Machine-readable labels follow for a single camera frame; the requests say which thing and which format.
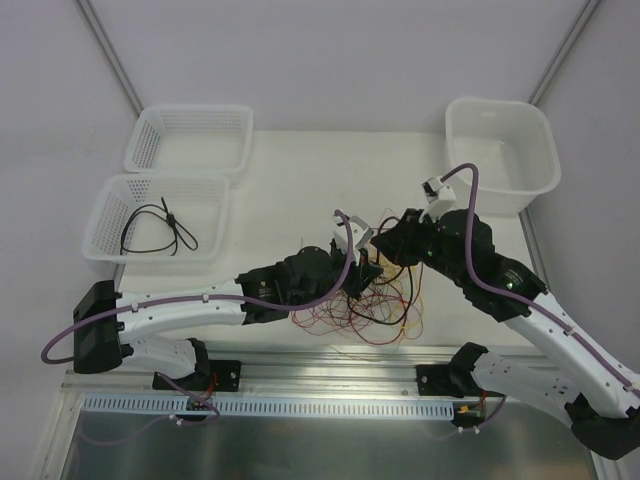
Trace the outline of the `white perforated basket far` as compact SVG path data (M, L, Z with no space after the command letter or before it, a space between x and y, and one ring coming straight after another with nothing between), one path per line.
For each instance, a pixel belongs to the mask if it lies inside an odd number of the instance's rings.
M207 169L237 182L251 151L254 112L241 105L164 104L144 109L125 150L124 168Z

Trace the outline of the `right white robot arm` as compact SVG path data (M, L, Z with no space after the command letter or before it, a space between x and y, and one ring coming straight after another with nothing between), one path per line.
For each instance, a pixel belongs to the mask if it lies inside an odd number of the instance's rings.
M531 270L497 253L490 226L477 215L453 210L434 220L408 209L371 243L397 266L423 264L451 280L473 307L526 338L558 370L534 371L467 342L446 365L428 368L439 394L485 390L515 398L610 460L638 448L638 374L596 345Z

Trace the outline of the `white solid tub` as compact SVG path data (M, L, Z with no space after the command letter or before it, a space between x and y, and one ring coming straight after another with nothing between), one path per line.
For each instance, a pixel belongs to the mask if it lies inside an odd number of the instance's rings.
M479 171L476 212L512 217L561 180L547 117L518 101L461 97L445 110L446 170L472 163Z

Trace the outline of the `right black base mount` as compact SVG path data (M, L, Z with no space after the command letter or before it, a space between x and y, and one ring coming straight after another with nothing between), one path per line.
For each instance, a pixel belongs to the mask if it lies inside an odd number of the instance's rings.
M482 389L464 369L449 364L432 364L416 365L415 372L420 396L464 398L482 395Z

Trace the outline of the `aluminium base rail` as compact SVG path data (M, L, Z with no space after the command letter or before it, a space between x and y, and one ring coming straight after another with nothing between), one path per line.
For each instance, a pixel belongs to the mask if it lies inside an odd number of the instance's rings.
M374 347L371 345L285 345L207 342L214 360L241 362L237 395L320 398L417 398L416 365L444 364L456 346ZM533 347L489 347L513 363L554 371ZM152 393L152 374L133 367L79 375L69 367L61 389L67 392Z

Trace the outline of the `white perforated basket near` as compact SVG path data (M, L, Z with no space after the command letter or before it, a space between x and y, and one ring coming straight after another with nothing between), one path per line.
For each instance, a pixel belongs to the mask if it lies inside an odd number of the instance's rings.
M229 217L229 180L206 171L120 174L97 196L82 243L88 260L207 262Z

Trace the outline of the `white perforated basket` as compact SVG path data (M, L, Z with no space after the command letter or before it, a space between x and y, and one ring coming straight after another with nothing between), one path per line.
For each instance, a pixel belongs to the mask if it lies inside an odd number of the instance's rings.
M251 151L254 112L241 105L164 104L144 109L125 150L124 168L207 169L237 182Z
M206 171L120 174L97 196L82 243L88 260L207 262L229 217L229 180Z

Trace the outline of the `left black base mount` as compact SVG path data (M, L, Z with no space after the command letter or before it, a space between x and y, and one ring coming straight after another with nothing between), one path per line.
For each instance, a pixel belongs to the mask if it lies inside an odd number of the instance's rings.
M242 363L238 360L210 360L197 361L173 365L162 365L159 372L155 372L151 388L157 391L173 390L164 378L169 377L176 385L184 390L205 392L213 387L215 392L237 392L241 378Z

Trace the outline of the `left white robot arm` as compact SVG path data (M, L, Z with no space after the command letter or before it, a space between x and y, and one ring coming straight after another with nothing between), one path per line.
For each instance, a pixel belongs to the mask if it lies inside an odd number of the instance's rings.
M329 250L304 247L206 292L124 294L113 281L99 281L73 310L73 370L92 375L129 366L164 375L184 389L203 389L211 376L205 344L196 338L169 340L165 333L284 320L335 292L357 299L382 273L365 249L348 260L332 244Z

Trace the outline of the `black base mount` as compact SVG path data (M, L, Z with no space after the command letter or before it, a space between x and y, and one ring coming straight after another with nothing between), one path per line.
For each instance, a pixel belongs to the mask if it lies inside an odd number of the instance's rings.
M416 365L415 372L420 396L464 398L482 395L482 389L464 369L449 364L432 364Z
M205 392L213 387L215 392L237 392L241 378L242 363L238 360L210 360L197 361L173 365L162 365L159 372L155 372L151 388L157 391L173 390L164 378L169 377L176 385L184 390Z

